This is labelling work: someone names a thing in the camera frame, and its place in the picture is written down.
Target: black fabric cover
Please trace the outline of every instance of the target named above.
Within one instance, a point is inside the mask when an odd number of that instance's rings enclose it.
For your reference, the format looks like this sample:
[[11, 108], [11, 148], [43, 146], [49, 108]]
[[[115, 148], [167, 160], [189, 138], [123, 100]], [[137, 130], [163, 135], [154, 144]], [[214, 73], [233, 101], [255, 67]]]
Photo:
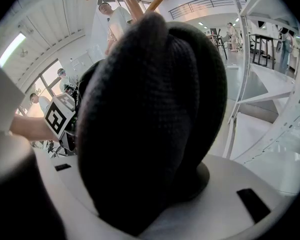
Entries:
[[226, 107], [215, 46], [186, 23], [148, 13], [100, 63], [78, 116], [79, 170], [100, 217], [140, 234], [187, 185]]

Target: window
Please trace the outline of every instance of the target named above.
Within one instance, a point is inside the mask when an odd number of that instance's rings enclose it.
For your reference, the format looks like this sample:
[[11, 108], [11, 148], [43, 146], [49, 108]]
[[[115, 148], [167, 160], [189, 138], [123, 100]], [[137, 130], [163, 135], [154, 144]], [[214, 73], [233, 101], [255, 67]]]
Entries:
[[58, 77], [57, 71], [60, 68], [62, 68], [62, 66], [59, 60], [57, 60], [42, 74], [42, 77], [48, 86]]
[[41, 118], [44, 116], [44, 113], [41, 110], [39, 103], [35, 104], [30, 100], [30, 95], [32, 93], [37, 94], [39, 97], [47, 97], [49, 101], [51, 101], [52, 97], [40, 78], [38, 78], [34, 82], [34, 84], [32, 84], [32, 86], [25, 92], [25, 97], [20, 104], [20, 108], [28, 117]]
[[52, 88], [51, 90], [53, 91], [53, 94], [56, 95], [60, 95], [62, 94], [61, 90], [60, 90], [60, 81], [57, 82]]

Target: wooden pole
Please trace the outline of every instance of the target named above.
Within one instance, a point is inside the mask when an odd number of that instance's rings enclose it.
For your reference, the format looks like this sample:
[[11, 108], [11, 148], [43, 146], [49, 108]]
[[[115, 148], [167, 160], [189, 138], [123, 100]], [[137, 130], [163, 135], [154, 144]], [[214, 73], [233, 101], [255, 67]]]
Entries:
[[141, 10], [138, 2], [136, 0], [123, 0], [129, 9], [131, 16], [135, 21], [139, 20], [143, 16], [143, 11]]
[[153, 0], [152, 3], [149, 5], [148, 9], [146, 9], [146, 13], [150, 11], [154, 11], [162, 2], [163, 0]]

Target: white base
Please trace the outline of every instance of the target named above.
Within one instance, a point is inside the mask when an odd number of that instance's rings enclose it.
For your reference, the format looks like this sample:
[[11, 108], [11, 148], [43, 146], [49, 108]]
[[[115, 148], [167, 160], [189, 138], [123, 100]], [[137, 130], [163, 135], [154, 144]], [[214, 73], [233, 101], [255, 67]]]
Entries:
[[[35, 153], [42, 180], [69, 239], [136, 239], [109, 226], [91, 211], [85, 194], [78, 192], [85, 187], [76, 171], [76, 156], [53, 160], [42, 149], [35, 149]], [[57, 172], [52, 162], [67, 163], [72, 168]], [[203, 162], [210, 172], [205, 190], [194, 200], [163, 211], [139, 239], [227, 238], [254, 225], [237, 191], [253, 189], [271, 210], [283, 200], [277, 191], [241, 164], [214, 155], [207, 155]]]
[[254, 173], [229, 159], [207, 155], [203, 162], [210, 180], [197, 198], [166, 209], [140, 235], [146, 240], [219, 240], [255, 223], [237, 191], [251, 188], [273, 210], [283, 199]]

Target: ceiling light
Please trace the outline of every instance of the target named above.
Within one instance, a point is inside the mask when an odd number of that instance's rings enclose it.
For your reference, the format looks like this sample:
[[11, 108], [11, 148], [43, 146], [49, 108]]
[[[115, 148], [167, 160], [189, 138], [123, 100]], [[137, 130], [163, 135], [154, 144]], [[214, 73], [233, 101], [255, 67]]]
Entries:
[[8, 48], [4, 51], [0, 58], [0, 67], [6, 63], [7, 59], [14, 52], [14, 50], [25, 40], [26, 37], [23, 34], [18, 34], [18, 36], [9, 44]]

